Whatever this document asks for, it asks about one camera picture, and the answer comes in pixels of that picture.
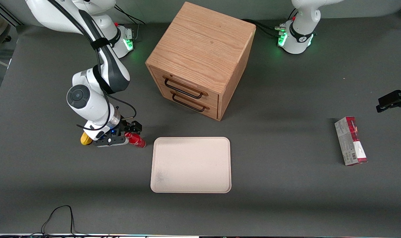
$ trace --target plastic tray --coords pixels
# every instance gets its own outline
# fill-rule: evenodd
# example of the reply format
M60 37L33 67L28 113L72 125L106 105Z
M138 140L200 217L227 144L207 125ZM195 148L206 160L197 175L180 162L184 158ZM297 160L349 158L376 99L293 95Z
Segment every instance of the plastic tray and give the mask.
M155 193L227 193L230 141L225 137L160 137L154 142Z

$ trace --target wooden box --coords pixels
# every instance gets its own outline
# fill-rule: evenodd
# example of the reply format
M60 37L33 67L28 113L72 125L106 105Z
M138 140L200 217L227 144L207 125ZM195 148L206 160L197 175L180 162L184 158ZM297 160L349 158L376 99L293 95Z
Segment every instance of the wooden box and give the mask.
M220 121L246 68L255 29L185 2L146 66L165 98Z

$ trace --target drawer handle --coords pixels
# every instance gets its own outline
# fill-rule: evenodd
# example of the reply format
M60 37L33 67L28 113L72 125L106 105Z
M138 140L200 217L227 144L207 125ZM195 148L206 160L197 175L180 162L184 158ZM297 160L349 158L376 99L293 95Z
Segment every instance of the drawer handle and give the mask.
M203 112L203 111L205 111L205 108L206 108L206 107L204 106L202 109L199 110L199 109L197 109L197 108L195 108L195 107L192 107L192 106L189 105L189 104L185 104L184 102L175 99L175 94L173 94L173 101L175 101L175 102L178 103L178 104L182 104L183 106L188 107L188 108L190 108L190 109L192 109L192 110L195 110L195 111L197 111L197 112Z
M200 99L200 98L202 97L202 95L203 95L203 93L200 93L199 96L192 95L192 94L187 93L187 92L185 92L185 91L183 91L183 90L181 90L181 89L178 89L178 88L176 88L176 87L173 87L173 86L167 84L167 82L168 82L168 79L166 78L166 79L165 79L165 85L166 85L167 87L169 87L170 89L174 89L174 90L176 90L177 92L180 92L180 93L182 93L182 94L184 94L184 95L187 95L187 96L189 96L189 97L191 97L191 98Z

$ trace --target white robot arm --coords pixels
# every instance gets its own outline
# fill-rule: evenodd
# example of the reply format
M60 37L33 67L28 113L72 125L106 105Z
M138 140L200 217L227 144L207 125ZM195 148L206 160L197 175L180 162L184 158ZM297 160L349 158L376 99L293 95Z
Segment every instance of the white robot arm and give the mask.
M313 31L321 20L321 12L318 8L342 1L344 0L291 0L299 12L295 20L280 24L280 27L285 27L286 31L281 33L278 46L291 54L303 53L310 45Z
M96 52L98 64L73 76L71 89L67 93L69 106L81 117L87 119L84 132L92 139L102 139L114 128L124 128L128 123L122 120L118 110L109 103L107 95L123 91L130 82L130 75L120 62L110 42L91 15L79 9L75 0L26 0L36 19L52 30L78 33L85 36ZM102 146L128 143L105 143Z
M108 39L119 58L133 50L133 31L124 26L116 26L105 11L116 5L116 0L72 0L78 9L90 14L99 29Z

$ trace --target gray tabletop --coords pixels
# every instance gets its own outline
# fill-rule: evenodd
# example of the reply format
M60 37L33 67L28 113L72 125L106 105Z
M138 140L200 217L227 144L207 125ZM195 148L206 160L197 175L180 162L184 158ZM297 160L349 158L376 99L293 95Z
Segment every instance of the gray tabletop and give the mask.
M116 94L138 110L142 150L80 145L84 119L66 93L93 50L77 34L19 29L0 90L0 233L37 232L68 204L88 233L401 237L401 109L375 109L401 89L401 14L322 20L297 56L258 31L221 122L162 98L144 62L166 28L140 26L123 59L130 86ZM344 166L334 128L344 116L356 116L367 164ZM153 193L157 137L228 137L231 191ZM67 233L68 211L51 222Z

